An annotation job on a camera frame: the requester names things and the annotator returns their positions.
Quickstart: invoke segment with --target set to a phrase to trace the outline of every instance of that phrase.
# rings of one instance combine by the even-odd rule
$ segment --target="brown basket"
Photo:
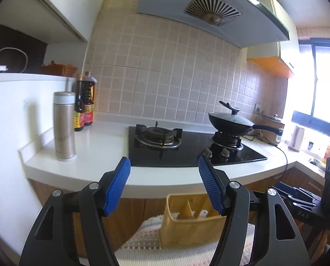
[[[77,67],[65,64],[56,64],[51,61],[49,65],[41,66],[41,73],[54,76],[72,77],[77,70]]]
[[[218,241],[225,219],[213,209],[207,193],[170,194],[160,229],[161,246],[191,247]]]

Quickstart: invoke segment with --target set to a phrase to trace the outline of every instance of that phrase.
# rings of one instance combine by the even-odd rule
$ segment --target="window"
[[[300,40],[299,99],[292,122],[330,136],[330,39]]]

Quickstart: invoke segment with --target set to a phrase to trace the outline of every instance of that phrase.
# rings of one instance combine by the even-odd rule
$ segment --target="stove knob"
[[[230,152],[228,149],[223,148],[222,152],[219,155],[222,157],[228,158],[230,156]]]
[[[209,148],[204,150],[203,155],[206,155],[209,159],[213,156],[212,151]]]

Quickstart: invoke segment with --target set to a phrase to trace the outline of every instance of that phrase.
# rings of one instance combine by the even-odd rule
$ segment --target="white kettle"
[[[293,151],[299,152],[301,144],[303,143],[303,137],[304,137],[304,128],[295,126],[288,148]]]

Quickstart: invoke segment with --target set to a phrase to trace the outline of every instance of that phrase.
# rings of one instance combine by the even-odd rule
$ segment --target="silver screw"
[[[240,184],[239,184],[238,182],[236,182],[236,181],[231,181],[231,182],[229,183],[229,186],[230,186],[231,188],[238,189],[238,188],[240,187]]]
[[[95,190],[98,188],[98,183],[97,182],[92,182],[90,185],[89,185],[89,188],[91,190]]]
[[[277,194],[277,191],[274,190],[274,189],[272,189],[272,188],[269,188],[269,189],[267,190],[267,192],[268,192],[268,194],[270,194],[271,196],[274,196],[274,195]]]
[[[57,189],[57,190],[54,190],[54,191],[52,192],[52,195],[53,195],[54,197],[58,197],[61,193],[62,193],[62,191],[60,191],[59,189]]]

